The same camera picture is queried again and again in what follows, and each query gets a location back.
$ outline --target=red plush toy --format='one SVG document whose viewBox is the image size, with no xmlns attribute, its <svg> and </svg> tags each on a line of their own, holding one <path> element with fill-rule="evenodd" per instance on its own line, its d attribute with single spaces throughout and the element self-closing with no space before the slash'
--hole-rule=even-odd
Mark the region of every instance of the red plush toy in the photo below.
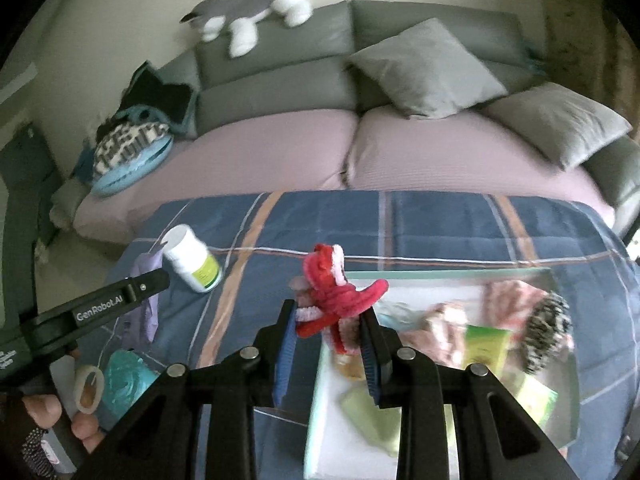
<svg viewBox="0 0 640 480">
<path fill-rule="evenodd" d="M 356 290 L 344 275 L 344 253 L 340 245 L 316 245 L 303 263 L 304 277 L 290 284 L 296 291 L 296 333 L 309 337 L 322 331 L 327 344 L 338 354 L 358 354 L 358 316 L 388 290 L 386 280 L 376 280 Z"/>
</svg>

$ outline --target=yellow-green bottle label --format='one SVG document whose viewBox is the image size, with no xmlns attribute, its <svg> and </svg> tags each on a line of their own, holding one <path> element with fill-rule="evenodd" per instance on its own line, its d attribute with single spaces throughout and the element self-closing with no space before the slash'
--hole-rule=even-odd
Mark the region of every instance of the yellow-green bottle label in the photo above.
<svg viewBox="0 0 640 480">
<path fill-rule="evenodd" d="M 220 266 L 212 254 L 207 255 L 207 259 L 198 270 L 194 270 L 191 275 L 198 281 L 204 288 L 213 285 L 218 278 L 220 272 Z"/>
</svg>

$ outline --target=screw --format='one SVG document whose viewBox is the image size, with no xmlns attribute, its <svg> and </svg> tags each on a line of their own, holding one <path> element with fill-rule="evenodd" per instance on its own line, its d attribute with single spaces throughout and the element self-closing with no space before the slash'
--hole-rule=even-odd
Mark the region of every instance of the screw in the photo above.
<svg viewBox="0 0 640 480">
<path fill-rule="evenodd" d="M 485 375 L 487 375 L 489 373 L 489 368 L 487 368 L 482 363 L 473 363 L 469 367 L 469 370 L 471 370 L 471 373 L 473 375 L 477 375 L 478 377 L 484 377 Z"/>
<path fill-rule="evenodd" d="M 415 358 L 415 350 L 413 348 L 403 346 L 402 348 L 398 349 L 396 355 L 401 358 L 402 361 L 410 361 L 411 359 Z"/>
<path fill-rule="evenodd" d="M 187 371 L 187 367 L 185 365 L 181 365 L 180 363 L 173 364 L 166 369 L 166 374 L 169 377 L 182 377 Z"/>
<path fill-rule="evenodd" d="M 255 359 L 258 357 L 258 355 L 260 355 L 260 351 L 255 346 L 245 346 L 240 351 L 240 357 L 242 359 Z"/>
</svg>

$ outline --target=hand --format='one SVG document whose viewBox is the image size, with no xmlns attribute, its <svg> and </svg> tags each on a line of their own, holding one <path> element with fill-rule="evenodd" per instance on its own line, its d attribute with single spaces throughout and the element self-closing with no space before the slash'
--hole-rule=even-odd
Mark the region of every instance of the hand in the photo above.
<svg viewBox="0 0 640 480">
<path fill-rule="evenodd" d="M 87 386 L 82 393 L 83 406 L 90 406 L 93 392 L 91 386 Z M 54 395 L 36 395 L 23 397 L 27 413 L 33 421 L 43 430 L 51 428 L 62 415 L 62 405 Z M 93 415 L 78 412 L 71 421 L 71 431 L 82 440 L 86 450 L 91 453 L 102 442 L 104 435 L 98 429 L 98 419 Z"/>
</svg>

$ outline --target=box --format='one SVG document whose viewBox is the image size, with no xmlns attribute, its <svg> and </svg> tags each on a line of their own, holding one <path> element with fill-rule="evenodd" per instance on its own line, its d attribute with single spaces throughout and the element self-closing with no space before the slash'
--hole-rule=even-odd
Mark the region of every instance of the box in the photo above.
<svg viewBox="0 0 640 480">
<path fill-rule="evenodd" d="M 522 280 L 537 288 L 555 291 L 550 269 L 411 270 L 347 272 L 357 288 L 385 278 L 385 300 L 407 304 L 412 310 L 428 310 L 444 301 L 461 300 L 470 324 L 481 323 L 484 286 L 503 280 Z M 560 448 L 577 437 L 580 410 L 574 355 L 565 362 L 552 358 L 536 379 L 558 393 L 545 433 Z M 371 447 L 340 410 L 338 400 L 354 383 L 334 369 L 331 351 L 322 345 L 305 451 L 304 478 L 308 480 L 395 480 L 398 459 Z M 458 478 L 455 440 L 449 441 L 450 478 Z"/>
</svg>

